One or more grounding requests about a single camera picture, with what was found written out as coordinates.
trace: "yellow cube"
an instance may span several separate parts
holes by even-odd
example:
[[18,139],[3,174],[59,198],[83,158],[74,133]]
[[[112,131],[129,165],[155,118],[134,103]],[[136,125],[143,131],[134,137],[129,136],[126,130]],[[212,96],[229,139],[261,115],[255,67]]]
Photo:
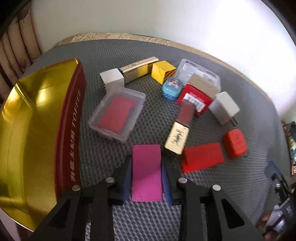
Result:
[[176,67],[167,61],[156,62],[152,66],[151,77],[160,84],[163,84],[167,78],[173,76],[176,72]]

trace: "white cube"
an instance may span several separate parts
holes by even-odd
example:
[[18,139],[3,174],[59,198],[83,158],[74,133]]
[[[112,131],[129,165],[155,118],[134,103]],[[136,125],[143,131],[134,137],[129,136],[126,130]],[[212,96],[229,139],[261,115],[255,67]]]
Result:
[[106,92],[108,93],[112,88],[121,86],[124,87],[124,77],[118,69],[110,69],[100,73],[104,82]]
[[240,110],[238,105],[227,92],[216,94],[216,98],[210,104],[209,109],[221,125],[230,121]]

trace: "clear plastic container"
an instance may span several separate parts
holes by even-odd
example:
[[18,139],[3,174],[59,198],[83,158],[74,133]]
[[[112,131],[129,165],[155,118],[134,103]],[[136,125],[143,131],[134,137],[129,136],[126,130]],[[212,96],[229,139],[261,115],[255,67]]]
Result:
[[92,113],[89,127],[108,139],[125,143],[142,111],[145,98],[144,93],[135,90],[112,89]]
[[214,85],[218,92],[221,91],[220,77],[218,75],[188,59],[181,60],[174,77],[185,85],[193,74],[198,74],[204,80]]

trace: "table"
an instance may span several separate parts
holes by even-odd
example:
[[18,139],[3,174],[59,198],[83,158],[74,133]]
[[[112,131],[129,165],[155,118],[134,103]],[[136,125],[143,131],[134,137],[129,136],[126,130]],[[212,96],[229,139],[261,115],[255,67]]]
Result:
[[[93,110],[104,96],[99,73],[112,68],[156,56],[178,66],[186,58],[217,73],[221,78],[222,91],[227,91],[241,111],[236,118],[247,145],[248,156],[184,175],[197,184],[210,187],[220,184],[242,211],[255,223],[262,214],[269,191],[269,182],[264,175],[266,163],[275,161],[284,172],[289,173],[289,156],[280,119],[271,101],[237,71],[207,55],[200,56],[163,44],[101,39],[63,44],[43,54],[25,73],[30,74],[44,66],[64,60],[79,58],[82,62],[87,86],[83,102],[80,136],[80,174],[82,186],[95,185],[110,176],[119,167],[133,144],[164,145],[178,113],[178,105],[161,97],[161,85],[146,75],[126,87],[146,94],[144,108],[126,144],[106,140],[92,131],[87,124]],[[232,123],[221,126],[210,111],[200,118],[195,117],[186,146],[211,142],[222,143],[222,136],[233,129]],[[180,167],[177,159],[172,160]],[[116,240],[177,240],[180,207],[162,202],[131,202],[113,208]],[[89,239],[90,224],[86,227]]]

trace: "pink block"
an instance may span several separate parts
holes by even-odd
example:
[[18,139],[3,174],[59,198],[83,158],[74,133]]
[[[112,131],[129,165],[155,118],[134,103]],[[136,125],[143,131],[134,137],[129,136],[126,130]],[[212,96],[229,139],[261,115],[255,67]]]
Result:
[[133,146],[134,202],[162,201],[160,145]]

